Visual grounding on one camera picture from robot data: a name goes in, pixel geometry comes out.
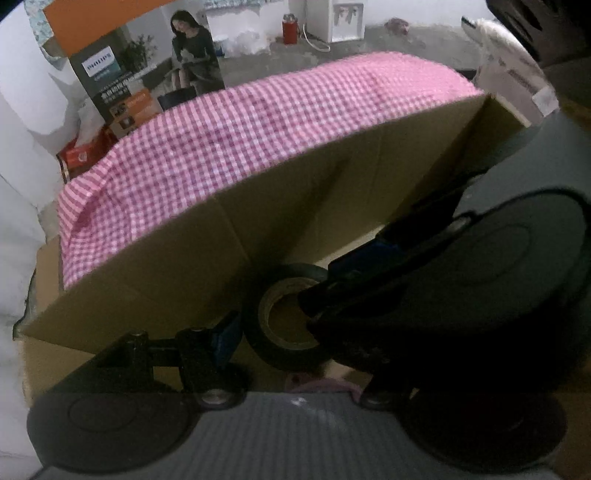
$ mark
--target pink gingham cloth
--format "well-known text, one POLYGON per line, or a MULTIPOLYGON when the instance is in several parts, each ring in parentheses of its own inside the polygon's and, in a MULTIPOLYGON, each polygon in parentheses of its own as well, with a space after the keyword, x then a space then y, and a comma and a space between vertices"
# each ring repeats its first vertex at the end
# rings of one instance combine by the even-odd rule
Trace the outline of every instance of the pink gingham cloth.
POLYGON ((374 53, 179 105, 120 140, 61 192, 64 285, 250 175, 356 131, 480 93, 443 65, 374 53))

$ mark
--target cardboard box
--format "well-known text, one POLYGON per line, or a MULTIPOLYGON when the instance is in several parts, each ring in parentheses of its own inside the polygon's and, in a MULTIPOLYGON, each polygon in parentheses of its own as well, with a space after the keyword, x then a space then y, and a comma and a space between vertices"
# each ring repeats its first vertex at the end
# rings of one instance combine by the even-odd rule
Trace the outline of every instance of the cardboard box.
MULTIPOLYGON (((94 270, 24 329, 30 397, 130 330, 157 339, 215 324, 278 264, 326 266, 521 128, 495 100, 470 98, 360 132, 218 192, 94 270)), ((254 373, 255 390, 282 391, 284 373, 245 341, 234 360, 254 373)), ((170 371, 157 375, 178 385, 170 371)), ((571 429, 557 470, 576 479, 591 465, 589 444, 581 447, 591 403, 585 394, 569 398, 571 429)))
POLYGON ((164 109, 224 88, 199 0, 106 0, 99 9, 88 2, 55 0, 44 12, 117 138, 164 109))
POLYGON ((81 147, 75 146, 76 140, 77 138, 68 142, 62 151, 57 154, 66 163, 70 172, 75 171, 77 168, 85 168, 85 171, 89 170, 107 155, 110 148, 117 142, 107 128, 103 128, 93 141, 81 147))

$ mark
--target white wall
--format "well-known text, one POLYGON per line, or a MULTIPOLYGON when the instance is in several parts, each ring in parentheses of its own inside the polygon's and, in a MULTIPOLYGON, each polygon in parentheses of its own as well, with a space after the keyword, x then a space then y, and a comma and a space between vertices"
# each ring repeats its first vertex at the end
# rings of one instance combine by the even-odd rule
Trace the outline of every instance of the white wall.
POLYGON ((413 24, 460 26, 462 15, 493 19, 485 0, 367 0, 368 25, 386 23, 392 17, 413 24))
POLYGON ((2 95, 0 145, 0 176, 39 210, 53 201, 62 187, 59 163, 33 138, 2 95))
MULTIPOLYGON (((293 13, 301 25, 305 21, 305 11, 306 0, 281 0, 261 7, 213 10, 207 13, 207 19, 214 37, 233 38, 245 30, 255 30, 273 38, 281 35, 284 14, 293 13)), ((452 26, 460 25, 462 15, 493 18, 485 0, 366 0, 365 15, 367 25, 383 25, 392 17, 413 24, 452 26)))
POLYGON ((84 90, 68 62, 45 59, 22 4, 0 23, 0 93, 52 154, 76 136, 84 90))

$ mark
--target concrete wall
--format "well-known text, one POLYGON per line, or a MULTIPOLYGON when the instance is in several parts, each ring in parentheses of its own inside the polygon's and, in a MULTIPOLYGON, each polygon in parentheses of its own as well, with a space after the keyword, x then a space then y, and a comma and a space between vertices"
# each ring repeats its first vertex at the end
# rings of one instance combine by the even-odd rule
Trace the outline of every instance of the concrete wall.
MULTIPOLYGON (((284 14, 293 13, 302 23, 305 12, 306 0, 281 0, 261 7, 210 11, 207 19, 214 36, 232 38, 250 29, 273 38, 281 34, 284 14)), ((399 17, 414 24, 459 26, 462 15, 469 18, 493 18, 485 0, 366 0, 365 21, 367 25, 382 25, 392 17, 399 17)))

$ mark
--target concrete floor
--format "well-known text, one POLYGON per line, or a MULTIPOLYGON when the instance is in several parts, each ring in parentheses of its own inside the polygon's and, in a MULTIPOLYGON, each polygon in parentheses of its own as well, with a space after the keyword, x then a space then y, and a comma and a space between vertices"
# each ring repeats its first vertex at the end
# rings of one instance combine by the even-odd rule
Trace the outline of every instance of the concrete floor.
POLYGON ((329 61, 373 51, 400 51, 443 63, 456 70, 476 69, 480 52, 461 28, 411 26, 408 35, 392 35, 385 27, 368 27, 365 39, 331 45, 321 53, 300 39, 297 45, 272 43, 270 51, 256 56, 220 59, 226 87, 234 87, 270 75, 309 69, 329 61))

